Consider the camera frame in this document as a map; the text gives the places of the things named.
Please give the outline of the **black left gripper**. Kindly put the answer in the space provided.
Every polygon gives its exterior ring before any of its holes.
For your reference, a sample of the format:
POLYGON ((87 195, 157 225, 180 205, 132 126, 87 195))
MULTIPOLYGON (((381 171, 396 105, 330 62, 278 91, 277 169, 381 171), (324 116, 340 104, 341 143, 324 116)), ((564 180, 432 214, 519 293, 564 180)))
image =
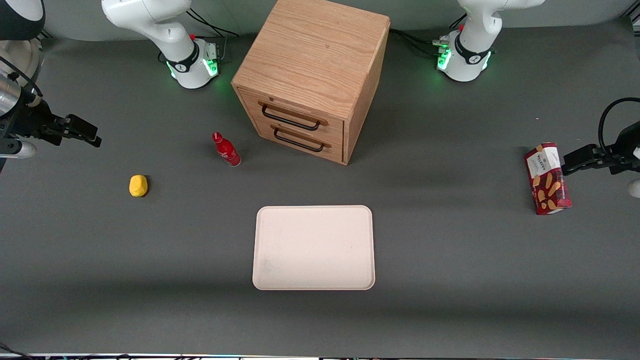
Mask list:
POLYGON ((579 171, 609 167, 610 175, 624 172, 640 172, 639 160, 640 123, 636 122, 622 130, 615 142, 607 149, 614 164, 610 166, 606 153, 599 145, 587 144, 563 156, 563 176, 579 171))

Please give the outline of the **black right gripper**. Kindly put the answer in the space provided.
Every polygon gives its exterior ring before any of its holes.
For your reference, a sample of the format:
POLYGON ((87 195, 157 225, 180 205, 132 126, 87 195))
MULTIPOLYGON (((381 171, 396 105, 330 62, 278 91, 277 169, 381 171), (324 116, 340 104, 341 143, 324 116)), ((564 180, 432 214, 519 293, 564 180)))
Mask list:
POLYGON ((83 141, 94 148, 102 144, 98 128, 75 114, 68 114, 64 119, 53 114, 46 101, 29 107, 21 97, 2 95, 0 138, 17 137, 35 138, 55 146, 59 146, 63 138, 83 141))

